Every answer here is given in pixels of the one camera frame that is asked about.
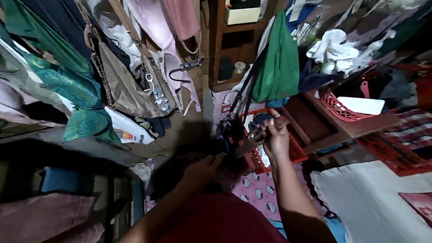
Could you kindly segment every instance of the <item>pink bra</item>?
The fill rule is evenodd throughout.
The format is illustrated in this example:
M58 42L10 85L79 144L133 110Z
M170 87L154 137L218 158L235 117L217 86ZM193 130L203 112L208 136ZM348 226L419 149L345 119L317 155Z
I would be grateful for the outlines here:
M197 92L193 82L183 83L174 81L168 73L177 69L181 65L181 60L177 55L175 48L175 40L165 19L159 0L124 0L124 4L129 6L132 15L135 17L139 25L149 35L149 37L162 49L158 53L152 53L155 60L160 60L161 71L168 82L168 86L180 108L180 112L185 116L192 102L195 102L197 112L201 111L198 101ZM192 80L187 72L175 72L173 78L179 80ZM180 87L183 86L191 92L191 101L183 111L183 101L181 99Z

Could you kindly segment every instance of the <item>teal patterned fabric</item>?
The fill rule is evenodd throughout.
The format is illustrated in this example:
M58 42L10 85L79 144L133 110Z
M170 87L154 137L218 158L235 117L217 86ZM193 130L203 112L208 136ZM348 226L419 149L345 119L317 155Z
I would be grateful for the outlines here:
M106 143L125 147L113 130L111 117L101 104L99 83L88 75L56 66L24 51L20 53L44 85L75 105L76 111L69 118L63 142L94 135Z

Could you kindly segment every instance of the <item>black strap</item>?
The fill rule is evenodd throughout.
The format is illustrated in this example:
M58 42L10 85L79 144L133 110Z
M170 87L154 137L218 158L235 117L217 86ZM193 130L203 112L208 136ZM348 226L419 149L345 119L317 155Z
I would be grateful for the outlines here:
M237 95L235 96L234 102L232 103L232 106L229 110L229 112L233 112L235 106L237 105L238 101L241 99L241 94L245 91L246 87L248 86L249 81L251 80L252 76L254 77L254 80L256 81L256 77L260 72L260 69L264 63L265 56L267 54L269 45L267 44L263 51L258 55L258 57L255 59L254 65L252 66L251 70L249 71L248 76L245 79L245 82L243 83L243 86L241 87L240 91L237 92Z
M185 71L185 70L184 70L184 69L181 69L181 68L173 69L173 70L171 70L171 71L168 73L168 76L169 76L172 80L174 80L174 81L178 81L178 82L182 82L182 83L190 83L190 82L191 82L190 80L175 79L175 78L171 77L171 74L173 74L173 73L175 73L175 72L182 72L182 71Z

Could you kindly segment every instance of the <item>plaid fabric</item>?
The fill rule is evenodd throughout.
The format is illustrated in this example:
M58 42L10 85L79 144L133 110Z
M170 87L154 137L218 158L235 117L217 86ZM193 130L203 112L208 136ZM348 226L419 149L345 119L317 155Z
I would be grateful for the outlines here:
M414 109L397 115L402 124L389 127L384 134L411 150L432 145L432 114Z

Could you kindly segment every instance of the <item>green bag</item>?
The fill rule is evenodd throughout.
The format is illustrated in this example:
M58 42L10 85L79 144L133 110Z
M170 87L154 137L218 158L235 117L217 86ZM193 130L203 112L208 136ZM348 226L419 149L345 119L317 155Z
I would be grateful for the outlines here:
M276 100L296 95L299 90L299 54L285 24L285 11L275 17L268 52L252 91L252 101Z

